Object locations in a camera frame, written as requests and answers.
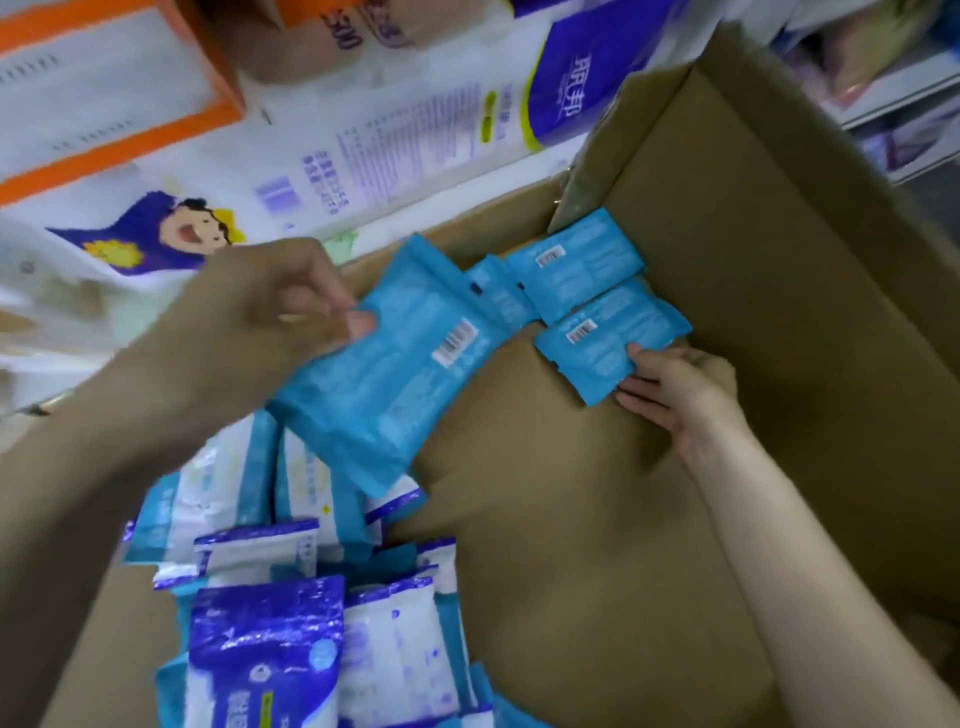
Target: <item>cartoon character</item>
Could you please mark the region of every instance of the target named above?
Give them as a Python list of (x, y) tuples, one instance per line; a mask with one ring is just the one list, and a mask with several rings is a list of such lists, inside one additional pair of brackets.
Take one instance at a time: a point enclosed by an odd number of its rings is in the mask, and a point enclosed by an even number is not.
[(211, 209), (206, 200), (148, 192), (108, 228), (47, 230), (131, 276), (199, 268), (207, 255), (246, 240), (233, 220), (231, 210)]

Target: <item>purple barcode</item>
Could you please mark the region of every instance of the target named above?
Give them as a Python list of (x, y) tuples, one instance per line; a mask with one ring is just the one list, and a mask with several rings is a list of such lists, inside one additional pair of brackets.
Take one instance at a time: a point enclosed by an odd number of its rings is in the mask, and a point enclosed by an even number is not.
[(278, 177), (275, 180), (254, 187), (253, 191), (260, 198), (260, 202), (270, 214), (282, 215), (294, 209), (303, 207), (297, 190), (290, 184), (289, 177)]

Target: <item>fingernail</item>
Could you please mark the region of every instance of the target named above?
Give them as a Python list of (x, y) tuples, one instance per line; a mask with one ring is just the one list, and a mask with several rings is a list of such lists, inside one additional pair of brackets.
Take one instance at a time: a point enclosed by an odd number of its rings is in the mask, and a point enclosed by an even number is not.
[(351, 311), (347, 314), (347, 331), (351, 339), (362, 339), (376, 331), (376, 316), (369, 311)]

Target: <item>blue circle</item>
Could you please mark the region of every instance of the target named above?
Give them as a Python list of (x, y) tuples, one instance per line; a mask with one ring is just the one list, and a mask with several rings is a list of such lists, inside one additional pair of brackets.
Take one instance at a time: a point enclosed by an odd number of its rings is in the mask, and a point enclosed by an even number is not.
[(310, 646), (310, 666), (317, 672), (330, 669), (337, 659), (337, 645), (333, 640), (323, 638)]

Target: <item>person's left hand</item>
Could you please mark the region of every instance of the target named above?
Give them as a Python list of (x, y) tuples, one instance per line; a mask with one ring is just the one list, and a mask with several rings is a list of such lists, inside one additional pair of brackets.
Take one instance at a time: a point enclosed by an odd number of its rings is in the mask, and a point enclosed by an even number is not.
[(375, 317), (354, 306), (317, 240), (223, 250), (63, 409), (98, 412), (130, 428), (124, 442), (152, 441), (185, 459), (299, 366), (371, 333)]

